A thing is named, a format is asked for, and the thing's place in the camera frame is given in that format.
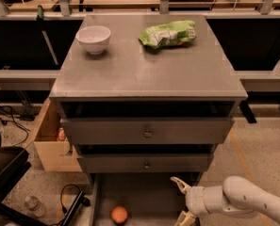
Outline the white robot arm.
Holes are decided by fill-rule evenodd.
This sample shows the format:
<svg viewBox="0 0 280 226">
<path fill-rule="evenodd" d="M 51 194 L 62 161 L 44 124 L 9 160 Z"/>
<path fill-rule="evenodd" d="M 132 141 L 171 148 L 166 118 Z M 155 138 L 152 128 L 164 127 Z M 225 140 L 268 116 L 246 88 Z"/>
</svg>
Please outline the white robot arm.
<svg viewBox="0 0 280 226">
<path fill-rule="evenodd" d="M 174 226 L 190 226 L 195 219 L 223 214 L 230 217 L 253 218 L 259 212 L 280 224 L 280 197 L 275 196 L 239 176 L 227 177 L 221 186 L 189 186 L 172 177 L 185 195 L 187 212 L 182 211 Z"/>
</svg>

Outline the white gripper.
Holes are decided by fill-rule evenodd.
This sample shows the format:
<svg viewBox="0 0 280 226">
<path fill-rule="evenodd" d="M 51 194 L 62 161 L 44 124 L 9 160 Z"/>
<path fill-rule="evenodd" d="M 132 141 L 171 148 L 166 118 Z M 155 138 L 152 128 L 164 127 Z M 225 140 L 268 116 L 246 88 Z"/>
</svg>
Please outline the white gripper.
<svg viewBox="0 0 280 226">
<path fill-rule="evenodd" d="M 226 206 L 226 198 L 223 195 L 222 186 L 193 186 L 191 187 L 178 177 L 171 177 L 186 199 L 189 212 L 182 211 L 174 226 L 192 226 L 196 216 L 204 216 L 213 213 L 223 213 Z"/>
</svg>

